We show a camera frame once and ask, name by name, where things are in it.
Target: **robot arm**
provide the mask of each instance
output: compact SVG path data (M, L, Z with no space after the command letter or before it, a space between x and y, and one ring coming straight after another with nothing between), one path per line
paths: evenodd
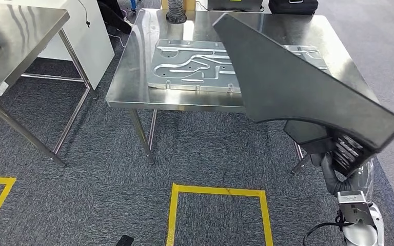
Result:
M384 222L380 210L372 202L373 161L358 168L345 181L340 181L327 153L321 161L327 190L338 198L345 221L342 227L347 246L384 246Z

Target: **black cable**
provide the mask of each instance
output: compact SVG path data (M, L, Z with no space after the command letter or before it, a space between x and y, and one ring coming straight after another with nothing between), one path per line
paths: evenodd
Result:
M261 5L261 8L259 9L258 13L262 13L264 11L265 11L265 7ZM235 10L234 12L254 13L253 11L248 11L248 10L243 10L243 9L238 9L238 10Z
M199 3L200 6L202 6L202 8L204 8L206 11L209 11L207 8L205 8L205 6L203 6L202 3L200 3L199 1L195 1L196 3Z
M303 237L303 246L307 246L307 244L306 244L306 240L307 240L307 238L314 232L314 231L316 231L317 229L319 229L319 228L321 228L321 227L324 227L324 226L336 226L336 227L346 227L346 226L350 226L350 225L352 225L353 223L333 223L333 222L325 222L325 223L321 223L321 224L319 224L319 225L317 225L317 226L315 226L314 228L312 228L312 229L310 229L310 231L306 234L306 236L304 236Z
M339 209L338 210L338 215L336 216L336 218L334 218L334 223L333 222L326 222L326 223L321 223L317 226L315 226L314 228L310 229L310 231L307 232L307 234L303 237L303 246L307 246L306 244L306 240L307 238L317 229L324 227L324 226L336 226L339 227L339 230L342 231L342 227L346 227L346 226L350 226L353 223L345 223L345 218L344 215L342 214L342 211Z
M85 10L85 24L87 24L87 27L88 28L90 28L90 22L88 21L88 13L87 13L87 9L85 8L85 6L84 6L84 4L81 2L81 0L77 0L81 5L82 5L82 7L84 8L84 10Z

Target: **stainless steel table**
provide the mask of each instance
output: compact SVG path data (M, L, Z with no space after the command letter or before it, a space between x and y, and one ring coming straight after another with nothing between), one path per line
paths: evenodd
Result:
M49 150L31 132L18 123L0 106L0 118L5 120L12 128L25 136L50 159L53 159L61 166L65 164L57 157L58 151L88 94L91 92L93 97L96 97L86 73L76 57L66 34L62 30L64 23L66 23L69 18L70 16L67 11L62 9L0 4L0 98L20 76L82 81L86 86L83 96L79 100L76 109L53 151ZM81 78L23 74L57 33L60 35L60 38L67 48Z
M142 9L136 18L106 101L110 107L129 109L150 163L154 163L151 144L157 110L245 112L241 94L163 90L147 85L147 74L152 72L151 61L158 39L219 42L212 23L222 14L187 11L188 21L180 25L167 23L166 12L157 9ZM281 45L317 47L332 76L378 101L324 16L237 13L236 17ZM154 110L148 138L136 109ZM297 154L302 158L301 151L298 150Z

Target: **aluminum plate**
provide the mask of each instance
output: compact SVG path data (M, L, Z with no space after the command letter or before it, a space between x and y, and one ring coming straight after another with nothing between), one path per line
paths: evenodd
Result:
M329 73L316 47L284 47ZM147 80L150 87L158 89L241 92L232 63L221 42L159 39Z

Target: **table leg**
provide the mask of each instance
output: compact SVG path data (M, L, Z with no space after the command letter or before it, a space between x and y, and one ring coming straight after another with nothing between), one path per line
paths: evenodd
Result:
M63 145L64 140L66 139L67 135L69 134L70 128L72 127L72 125L77 117L77 114L81 110L82 104L84 104L84 101L87 98L88 94L91 92L92 97L97 98L97 93L94 91L93 87L91 86L88 76L85 73L84 68L82 67L78 57L76 56L76 53L75 53L72 45L70 44L70 41L69 41L66 33L64 32L63 29L61 29L58 32L58 34L60 35L60 38L63 41L64 46L66 47L67 51L69 52L70 57L72 58L73 64L76 67L77 72L79 73L82 80L84 81L86 89L84 91L84 94L80 98L80 100L76 106L76 109L73 111L72 116L70 117L69 121L67 122L67 125L64 128L64 131L61 134L61 137L59 138L57 144L55 145L55 148L53 149L54 154L57 154L58 151L60 151L61 146Z
M153 137L155 134L156 115L157 115L157 109L154 109L153 115L152 115L152 123L150 124L150 132L149 132L149 148L150 148L150 150L152 149Z
M136 109L129 109L130 118L135 126L136 134L140 139L141 144L143 145L144 152L146 153L149 164L155 163L155 158L153 157L152 151L150 150L149 143L146 138L146 134L144 133L143 126L141 125L140 117L138 116L138 112Z
M45 153L50 159L54 160L61 167L65 167L65 164L52 152L50 151L38 138L36 138L31 132L23 127L17 120L11 117L1 106L0 106L0 118L5 120L13 129L22 134L27 138L33 145L39 150Z
M67 51L70 54L70 57L72 58L73 64L76 67L77 72L81 76L81 78L84 80L84 84L87 88L90 88L91 95L94 99L97 98L97 93L94 91L93 87L90 84L90 80L88 79L87 74L84 71L84 68L81 65L81 62L79 61L78 57L76 56L76 53L70 44L69 38L67 37L66 33L64 32L63 29L61 29L58 34L60 35L61 40L64 43L64 46L66 46Z
M303 153L301 153L301 149L298 143L294 142L293 144L295 146L295 152L297 153L297 157L299 161L297 165L292 168L291 171L293 174L298 174L304 168L304 164L307 162L305 161L306 158L303 157Z

